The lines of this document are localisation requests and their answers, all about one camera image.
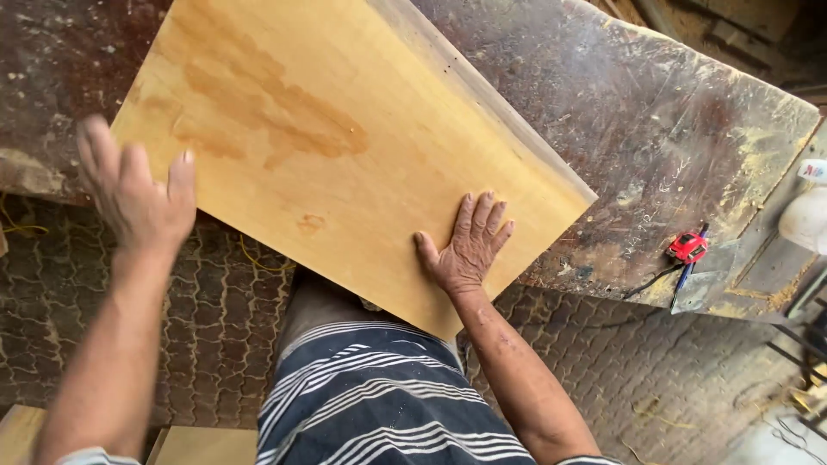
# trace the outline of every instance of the wooden workbench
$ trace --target wooden workbench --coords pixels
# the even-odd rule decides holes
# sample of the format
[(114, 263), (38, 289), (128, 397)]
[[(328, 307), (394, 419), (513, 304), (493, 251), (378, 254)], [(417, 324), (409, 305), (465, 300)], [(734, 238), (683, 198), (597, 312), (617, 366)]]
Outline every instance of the wooden workbench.
[[(74, 122), (114, 118), (170, 3), (1, 7), (0, 190), (88, 202)], [(712, 242), (739, 237), (820, 120), (808, 103), (580, 0), (414, 3), (600, 196), (526, 284), (617, 299), (667, 267), (676, 234), (706, 220)], [(742, 245), (739, 266), (763, 243)], [(666, 281), (639, 299), (671, 298)]]

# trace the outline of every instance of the hand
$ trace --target hand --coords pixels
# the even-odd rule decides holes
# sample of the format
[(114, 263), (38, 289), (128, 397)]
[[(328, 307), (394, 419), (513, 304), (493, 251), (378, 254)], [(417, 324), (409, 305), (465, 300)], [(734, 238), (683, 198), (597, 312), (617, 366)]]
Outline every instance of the hand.
[(185, 152), (170, 166), (169, 184), (156, 183), (142, 146), (121, 151), (106, 120), (78, 127), (80, 179), (115, 232), (118, 255), (152, 257), (171, 264), (195, 222), (195, 169)]
[(445, 292), (455, 297), (482, 288), (497, 252), (514, 232), (514, 221), (507, 222), (499, 232), (505, 202), (494, 203), (494, 193), (480, 196), (474, 208), (474, 196), (462, 198), (451, 243), (438, 252), (426, 232), (417, 232), (417, 252), (425, 267)]

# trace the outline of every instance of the water stain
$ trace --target water stain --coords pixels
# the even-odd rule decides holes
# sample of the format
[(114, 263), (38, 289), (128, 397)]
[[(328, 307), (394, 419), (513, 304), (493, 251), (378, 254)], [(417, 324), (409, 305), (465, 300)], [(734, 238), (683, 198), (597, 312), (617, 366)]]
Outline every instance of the water stain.
[(324, 228), (324, 218), (307, 213), (302, 217), (302, 220), (296, 223), (302, 233), (308, 236), (314, 235), (319, 229)]
[(297, 152), (327, 158), (368, 148), (367, 133), (352, 117), (296, 84), (285, 67), (210, 2), (185, 2), (174, 11), (174, 32), (154, 49), (182, 64), (187, 87), (203, 103), (180, 118), (173, 134), (182, 145), (215, 156), (243, 158), (247, 138), (264, 132), (273, 170)]

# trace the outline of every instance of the plywood board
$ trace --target plywood board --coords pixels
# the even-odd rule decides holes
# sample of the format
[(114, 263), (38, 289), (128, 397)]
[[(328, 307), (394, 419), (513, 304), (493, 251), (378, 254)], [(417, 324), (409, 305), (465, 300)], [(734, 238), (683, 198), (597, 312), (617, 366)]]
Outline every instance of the plywood board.
[(443, 338), (414, 231), (507, 200), (493, 298), (596, 198), (407, 0), (176, 0), (113, 129), (157, 179), (193, 149), (201, 209)]
[(173, 426), (151, 465), (252, 465), (257, 439), (253, 429)]
[(46, 411), (35, 407), (13, 405), (0, 421), (0, 463), (28, 463)]

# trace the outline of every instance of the floor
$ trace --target floor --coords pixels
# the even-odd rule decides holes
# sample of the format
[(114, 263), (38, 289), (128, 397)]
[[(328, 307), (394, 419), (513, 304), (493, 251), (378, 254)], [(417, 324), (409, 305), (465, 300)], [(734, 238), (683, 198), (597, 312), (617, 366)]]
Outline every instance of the floor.
[[(0, 405), (43, 406), (108, 280), (112, 235), (95, 212), (9, 197), (19, 223), (0, 258)], [(287, 261), (245, 239), (265, 266)], [(164, 305), (153, 421), (253, 428), (272, 375), (289, 271), (254, 268), (237, 232), (200, 218)], [(604, 453), (636, 463), (717, 463), (797, 371), (772, 328), (510, 286), (498, 309), (543, 357)], [(495, 405), (473, 352), (473, 385)]]

